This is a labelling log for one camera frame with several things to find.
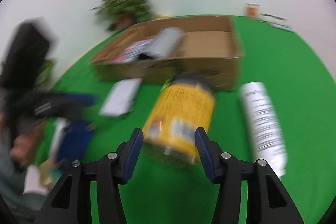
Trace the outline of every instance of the green tablecloth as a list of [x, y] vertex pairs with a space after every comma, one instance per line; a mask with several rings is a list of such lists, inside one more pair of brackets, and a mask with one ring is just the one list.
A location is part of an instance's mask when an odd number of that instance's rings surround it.
[[[295, 33], [266, 23], [234, 17], [246, 56], [241, 64], [238, 86], [263, 82], [273, 101], [283, 130], [288, 164], [282, 182], [306, 224], [316, 224], [336, 194], [336, 85], [311, 48]], [[57, 90], [88, 92], [98, 104], [85, 117], [97, 125], [84, 161], [95, 161], [115, 151], [135, 127], [142, 128], [161, 86], [143, 84], [135, 108], [124, 119], [98, 115], [113, 83], [96, 80], [89, 57], [108, 43], [106, 40], [78, 60], [59, 80]], [[209, 137], [224, 151], [250, 160], [250, 145], [237, 92], [218, 92]], [[38, 158], [45, 159], [53, 135], [47, 125]], [[92, 219], [99, 223], [96, 185], [92, 183]], [[179, 169], [150, 158], [142, 151], [133, 178], [120, 186], [129, 224], [211, 223], [218, 185], [205, 177], [201, 165]], [[241, 197], [240, 223], [246, 219], [247, 185]]]

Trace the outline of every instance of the potted plant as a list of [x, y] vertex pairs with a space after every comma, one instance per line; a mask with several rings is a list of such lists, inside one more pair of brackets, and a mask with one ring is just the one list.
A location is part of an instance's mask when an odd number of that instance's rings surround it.
[[138, 22], [153, 19], [151, 6], [147, 0], [102, 0], [93, 8], [96, 15], [111, 22], [108, 30], [125, 29]]

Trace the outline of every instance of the blue package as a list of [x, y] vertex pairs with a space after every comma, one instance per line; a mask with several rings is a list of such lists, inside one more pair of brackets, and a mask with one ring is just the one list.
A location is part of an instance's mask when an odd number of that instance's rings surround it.
[[95, 132], [87, 121], [73, 121], [65, 128], [65, 136], [59, 148], [56, 161], [65, 170], [74, 160], [82, 160], [85, 149]]

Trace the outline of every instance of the person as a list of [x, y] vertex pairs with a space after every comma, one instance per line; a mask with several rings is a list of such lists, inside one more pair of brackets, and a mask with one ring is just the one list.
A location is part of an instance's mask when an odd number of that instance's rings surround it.
[[36, 125], [28, 134], [19, 135], [10, 148], [8, 129], [0, 114], [0, 194], [20, 224], [33, 224], [46, 196], [23, 194], [26, 172], [18, 172], [13, 160], [28, 166], [34, 160], [38, 145], [43, 139], [46, 120]]

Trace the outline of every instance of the green foliage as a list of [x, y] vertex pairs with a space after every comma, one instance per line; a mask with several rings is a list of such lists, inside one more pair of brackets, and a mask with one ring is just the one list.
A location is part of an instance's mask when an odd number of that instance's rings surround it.
[[115, 22], [123, 15], [130, 15], [135, 22], [152, 20], [151, 6], [147, 0], [102, 0], [102, 4], [93, 8], [96, 15]]

